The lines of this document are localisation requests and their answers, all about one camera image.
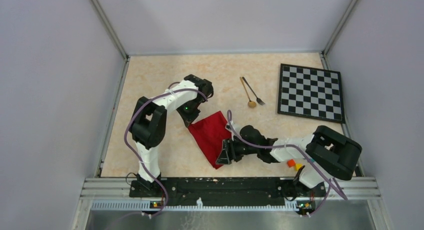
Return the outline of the red cloth napkin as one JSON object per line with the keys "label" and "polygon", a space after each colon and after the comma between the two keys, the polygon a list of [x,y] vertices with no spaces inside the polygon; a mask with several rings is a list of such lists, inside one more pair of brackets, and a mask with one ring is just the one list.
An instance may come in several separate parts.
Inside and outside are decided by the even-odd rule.
{"label": "red cloth napkin", "polygon": [[223,140],[231,138],[232,134],[226,129],[227,120],[221,111],[188,126],[188,130],[195,139],[198,147],[214,169],[219,169],[222,164],[217,164]]}

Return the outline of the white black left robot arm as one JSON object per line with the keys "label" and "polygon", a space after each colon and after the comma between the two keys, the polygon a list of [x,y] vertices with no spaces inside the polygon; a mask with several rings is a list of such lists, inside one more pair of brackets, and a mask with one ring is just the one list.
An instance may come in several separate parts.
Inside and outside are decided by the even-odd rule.
{"label": "white black left robot arm", "polygon": [[138,99],[126,133],[130,133],[135,142],[139,159],[136,177],[147,196],[157,195],[161,188],[157,181],[161,175],[158,146],[166,134],[168,114],[177,111],[188,127],[198,118],[199,105],[213,94],[209,80],[190,74],[156,97]]}

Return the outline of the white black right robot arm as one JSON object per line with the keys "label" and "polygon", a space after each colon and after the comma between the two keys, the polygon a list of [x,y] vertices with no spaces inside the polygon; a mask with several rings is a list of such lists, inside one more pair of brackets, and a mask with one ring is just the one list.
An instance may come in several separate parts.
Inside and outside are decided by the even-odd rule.
{"label": "white black right robot arm", "polygon": [[225,128],[231,136],[222,142],[215,161],[218,165],[238,162],[246,155],[256,155],[269,164],[305,159],[306,165],[298,170],[298,179],[293,182],[300,196],[332,178],[351,180],[363,150],[359,143],[324,125],[302,138],[286,139],[267,138],[251,125],[229,123]]}

